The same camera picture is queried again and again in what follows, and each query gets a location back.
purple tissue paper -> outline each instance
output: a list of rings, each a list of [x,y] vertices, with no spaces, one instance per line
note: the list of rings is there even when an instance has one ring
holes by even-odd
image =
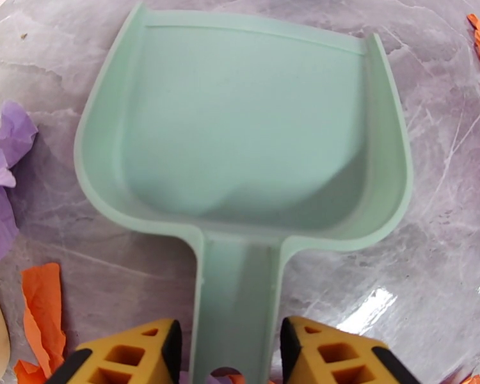
[[[4,187],[15,187],[9,170],[32,147],[37,127],[17,103],[5,102],[0,123],[0,260],[10,250],[18,228]]]

mint green scoop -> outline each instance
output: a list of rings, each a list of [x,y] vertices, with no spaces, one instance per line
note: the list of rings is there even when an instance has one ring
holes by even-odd
[[[412,188],[377,35],[142,6],[98,76],[75,164],[103,215],[194,250],[194,384],[224,366],[265,384],[286,262],[379,241]]]

square hole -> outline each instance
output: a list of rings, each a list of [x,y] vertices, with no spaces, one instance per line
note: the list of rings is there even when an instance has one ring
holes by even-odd
[[[308,326],[304,327],[304,330],[306,330],[306,332],[307,332],[308,334],[321,333],[320,330],[316,330],[315,328],[313,328],[313,327],[308,327]]]
[[[148,337],[154,337],[157,334],[158,334],[157,328],[152,328],[151,330],[148,330],[147,332],[142,333],[142,335],[147,335]]]
[[[374,380],[372,372],[365,366],[332,372],[337,384],[362,384]]]
[[[117,362],[119,364],[137,366],[142,360],[145,350],[134,348],[133,346],[119,345],[114,347],[107,355],[105,360]]]
[[[348,344],[322,345],[318,347],[318,351],[328,364],[359,357],[352,346]]]
[[[98,368],[89,382],[91,384],[128,384],[131,378],[131,374]]]

tissue paper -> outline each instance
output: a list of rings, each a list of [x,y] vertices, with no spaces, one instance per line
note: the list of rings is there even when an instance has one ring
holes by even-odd
[[[462,384],[480,384],[480,375],[477,374],[477,375],[474,376],[474,377],[470,377],[470,378],[467,379],[466,381],[463,381]]]
[[[35,266],[22,272],[25,336],[39,366],[19,360],[14,371],[19,384],[43,383],[64,363],[66,335],[61,329],[60,266]]]
[[[9,170],[32,147],[37,128],[23,107],[14,102],[2,106],[0,123],[0,260],[12,246],[18,228],[4,187],[15,187]]]

marble surface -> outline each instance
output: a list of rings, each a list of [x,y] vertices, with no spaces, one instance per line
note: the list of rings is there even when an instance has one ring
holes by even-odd
[[[129,232],[100,216],[72,162],[90,88],[136,1],[8,0],[0,8],[0,105],[20,102],[40,129],[15,170],[10,199],[20,236],[0,262],[12,364],[33,360],[20,271],[47,261],[62,267],[69,348],[177,317],[188,364],[193,254],[178,240]],[[411,205],[398,228],[366,250],[297,255],[285,272],[280,316],[384,340],[423,383],[480,372],[480,63],[465,18],[480,17],[480,0],[143,1],[381,35],[412,143]],[[280,376],[278,352],[273,376]],[[9,370],[4,382],[14,380]]]

